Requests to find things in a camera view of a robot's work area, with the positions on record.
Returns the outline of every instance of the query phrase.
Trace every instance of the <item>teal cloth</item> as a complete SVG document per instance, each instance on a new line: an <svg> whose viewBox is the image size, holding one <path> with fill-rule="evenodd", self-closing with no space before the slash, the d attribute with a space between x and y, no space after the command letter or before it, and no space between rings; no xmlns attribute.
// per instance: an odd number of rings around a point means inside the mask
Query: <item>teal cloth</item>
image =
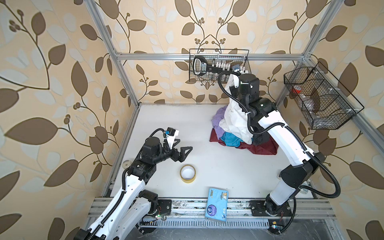
<svg viewBox="0 0 384 240"><path fill-rule="evenodd" d="M243 140L241 140L240 138L236 137L235 135L233 135L230 132L225 132L220 139L228 147L238 147L238 146L240 146L240 142L244 142Z"/></svg>

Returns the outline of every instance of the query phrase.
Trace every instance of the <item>floral wallpaper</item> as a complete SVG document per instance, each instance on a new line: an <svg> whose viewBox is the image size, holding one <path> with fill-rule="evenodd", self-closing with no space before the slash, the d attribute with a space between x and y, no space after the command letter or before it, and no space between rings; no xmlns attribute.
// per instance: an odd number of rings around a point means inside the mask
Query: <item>floral wallpaper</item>
<svg viewBox="0 0 384 240"><path fill-rule="evenodd" d="M122 53L302 53L327 0L96 0Z"/></svg>
<svg viewBox="0 0 384 240"><path fill-rule="evenodd" d="M73 239L133 106L81 1L0 0L0 16L0 239Z"/></svg>
<svg viewBox="0 0 384 240"><path fill-rule="evenodd" d="M127 60L124 68L142 103L229 103L215 81L189 79L188 64L181 61ZM292 61L250 61L252 74L260 79L260 95L274 101L283 88L283 75Z"/></svg>
<svg viewBox="0 0 384 240"><path fill-rule="evenodd" d="M384 133L384 2L345 0L312 58L323 63L365 106L362 114ZM338 130L309 130L305 118L291 98L280 108L287 123L315 151L326 156L326 164L341 185L341 195L330 199L344 235L351 240L384 239L382 199L384 158L354 125ZM311 177L316 189L330 193L334 185L322 171Z"/></svg>

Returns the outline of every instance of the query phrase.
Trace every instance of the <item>purple cloth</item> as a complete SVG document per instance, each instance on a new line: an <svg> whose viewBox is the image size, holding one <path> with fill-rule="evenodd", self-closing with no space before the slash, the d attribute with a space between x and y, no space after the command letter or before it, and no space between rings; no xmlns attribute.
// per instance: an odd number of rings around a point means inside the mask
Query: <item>purple cloth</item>
<svg viewBox="0 0 384 240"><path fill-rule="evenodd" d="M227 106L219 108L219 110L217 110L216 112L216 115L211 120L212 126L216 132L217 139L220 139L225 133L225 131L218 124L224 118L224 113L226 109Z"/></svg>

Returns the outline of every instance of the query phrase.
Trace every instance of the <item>purple circular logo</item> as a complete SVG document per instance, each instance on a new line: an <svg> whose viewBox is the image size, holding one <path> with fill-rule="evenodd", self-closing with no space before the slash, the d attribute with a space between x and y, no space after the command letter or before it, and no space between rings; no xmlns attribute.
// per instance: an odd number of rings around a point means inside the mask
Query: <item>purple circular logo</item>
<svg viewBox="0 0 384 240"><path fill-rule="evenodd" d="M210 215L210 216L213 216L216 214L216 207L214 205L209 205L207 207L207 213Z"/></svg>

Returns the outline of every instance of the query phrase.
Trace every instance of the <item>dark red cloth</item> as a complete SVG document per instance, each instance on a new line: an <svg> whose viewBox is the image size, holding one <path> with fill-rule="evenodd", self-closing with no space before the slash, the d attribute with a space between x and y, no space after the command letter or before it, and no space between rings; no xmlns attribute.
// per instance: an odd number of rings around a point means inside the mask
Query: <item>dark red cloth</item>
<svg viewBox="0 0 384 240"><path fill-rule="evenodd" d="M217 135L214 129L212 129L211 137L209 138L210 142L218 142L223 146L226 146L225 143L221 139L217 139ZM263 144L260 144L258 146L255 145L249 145L245 142L241 142L240 146L237 147L238 149L248 149L253 154L260 154L260 155L276 155L277 149L279 148L279 145L273 140L272 137L270 137L268 142L265 142Z"/></svg>

